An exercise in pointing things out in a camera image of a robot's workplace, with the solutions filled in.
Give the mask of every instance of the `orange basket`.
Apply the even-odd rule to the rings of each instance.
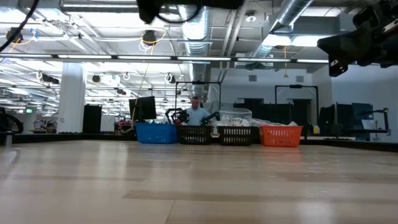
[[[261,126],[261,143],[263,146],[297,147],[302,129],[302,126]]]

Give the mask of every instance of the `blue basket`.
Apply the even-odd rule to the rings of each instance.
[[[137,139],[141,143],[170,144],[177,142],[174,124],[136,123]]]

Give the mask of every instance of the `plastic basket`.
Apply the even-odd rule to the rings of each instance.
[[[174,124],[136,123],[137,140],[141,143],[170,144],[177,142]]]
[[[253,127],[219,126],[220,145],[250,146],[253,144]]]
[[[211,144],[211,126],[177,126],[178,142],[181,144]]]
[[[263,146],[297,147],[302,129],[302,126],[261,126],[261,143]]]

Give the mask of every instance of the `black basket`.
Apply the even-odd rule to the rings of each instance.
[[[253,144],[253,127],[219,126],[220,145],[250,146]]]
[[[181,144],[211,144],[211,126],[177,126],[178,142]]]

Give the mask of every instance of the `blue shirt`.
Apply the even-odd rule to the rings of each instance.
[[[189,121],[187,125],[192,125],[192,126],[199,126],[202,118],[206,118],[207,116],[210,115],[209,112],[207,112],[203,108],[198,108],[195,110],[192,107],[187,109],[187,114],[189,115],[188,117]]]

